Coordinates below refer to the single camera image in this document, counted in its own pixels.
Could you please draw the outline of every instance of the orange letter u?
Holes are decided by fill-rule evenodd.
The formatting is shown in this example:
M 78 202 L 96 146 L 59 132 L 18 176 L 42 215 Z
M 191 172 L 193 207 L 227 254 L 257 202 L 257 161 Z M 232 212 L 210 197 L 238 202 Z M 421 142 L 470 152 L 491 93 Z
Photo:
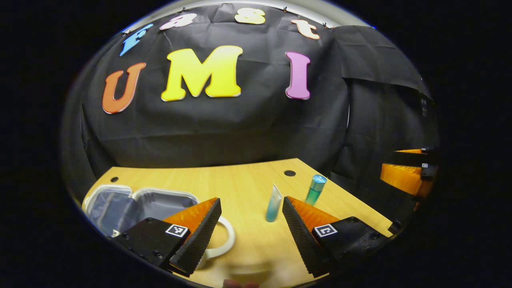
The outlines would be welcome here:
M 123 71 L 116 71 L 110 74 L 105 82 L 105 91 L 103 92 L 103 110 L 108 114 L 114 114 L 123 111 L 130 105 L 135 94 L 135 87 L 139 79 L 140 70 L 146 67 L 146 63 L 137 63 L 130 66 L 126 71 L 128 73 L 128 80 L 126 81 L 126 88 L 123 95 L 119 99 L 114 99 L 116 91 L 117 80 L 123 74 Z

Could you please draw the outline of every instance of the black 3d printed part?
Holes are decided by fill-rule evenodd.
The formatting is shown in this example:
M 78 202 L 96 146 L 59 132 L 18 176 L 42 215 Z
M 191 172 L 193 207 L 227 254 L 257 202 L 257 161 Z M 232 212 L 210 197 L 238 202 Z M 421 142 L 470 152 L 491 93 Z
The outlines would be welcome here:
M 113 239 L 144 260 L 168 269 L 169 259 L 189 234 L 186 227 L 146 218 Z
M 327 255 L 316 243 L 288 197 L 285 197 L 283 201 L 283 214 L 308 273 L 313 274 L 313 277 L 328 273 L 326 269 Z
M 438 165 L 423 163 L 421 165 L 421 180 L 433 180 L 438 168 Z
M 211 234 L 214 231 L 217 221 L 219 221 L 221 213 L 221 200 L 218 198 L 215 200 L 196 231 L 192 233 L 187 242 L 178 249 L 176 254 L 170 258 L 169 263 L 174 268 L 171 269 L 172 271 L 182 275 L 187 274 L 185 275 L 186 277 L 194 272 L 210 242 Z
M 312 234 L 338 267 L 363 260 L 388 239 L 356 217 L 315 227 Z
M 391 224 L 391 226 L 388 228 L 388 231 L 393 234 L 396 234 L 396 233 L 398 233 L 398 231 L 400 231 L 401 228 L 402 228 L 402 223 L 400 223 L 400 221 L 397 220 Z

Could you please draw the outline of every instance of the blue letter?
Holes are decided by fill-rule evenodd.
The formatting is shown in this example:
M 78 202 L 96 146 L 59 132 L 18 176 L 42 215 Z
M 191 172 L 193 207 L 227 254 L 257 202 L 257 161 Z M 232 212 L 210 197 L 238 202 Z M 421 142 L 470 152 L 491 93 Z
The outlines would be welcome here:
M 123 41 L 124 43 L 124 47 L 123 47 L 123 51 L 121 51 L 121 53 L 119 54 L 119 57 L 121 57 L 122 55 L 124 55 L 128 50 L 130 50 L 133 46 L 135 46 L 137 43 L 139 43 L 139 40 L 140 38 L 142 38 L 145 34 L 146 34 L 146 29 L 153 26 L 153 24 L 148 24 L 146 27 L 140 29 L 139 31 L 137 31 L 137 33 L 133 34 L 132 36 L 126 38 L 125 41 Z

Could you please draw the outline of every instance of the mug handle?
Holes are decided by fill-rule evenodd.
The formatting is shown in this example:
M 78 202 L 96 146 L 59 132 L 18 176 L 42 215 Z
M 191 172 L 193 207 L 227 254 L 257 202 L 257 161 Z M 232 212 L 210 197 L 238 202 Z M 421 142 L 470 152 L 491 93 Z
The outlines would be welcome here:
M 206 259 L 221 256 L 222 254 L 228 252 L 229 249 L 231 249 L 234 245 L 235 234 L 234 234 L 233 226 L 231 226 L 231 223 L 229 223 L 229 221 L 226 220 L 226 218 L 224 218 L 222 216 L 219 217 L 218 222 L 221 223 L 222 225 L 224 225 L 224 227 L 226 227 L 227 241 L 220 247 L 213 248 L 213 249 L 206 249 L 204 252 Z

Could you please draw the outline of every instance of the white mug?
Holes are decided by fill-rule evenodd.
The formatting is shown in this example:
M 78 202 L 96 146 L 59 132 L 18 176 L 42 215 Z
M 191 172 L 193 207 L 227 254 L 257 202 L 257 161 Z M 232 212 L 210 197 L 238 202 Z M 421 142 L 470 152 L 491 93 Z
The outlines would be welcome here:
M 219 217 L 219 223 L 226 227 L 227 241 L 220 247 L 206 249 L 204 251 L 203 257 L 201 257 L 201 260 L 199 260 L 196 269 L 201 269 L 208 260 L 217 256 L 221 256 L 222 254 L 228 252 L 233 247 L 235 239 L 233 226 L 231 226 L 231 223 L 229 223 L 229 221 L 222 216 Z

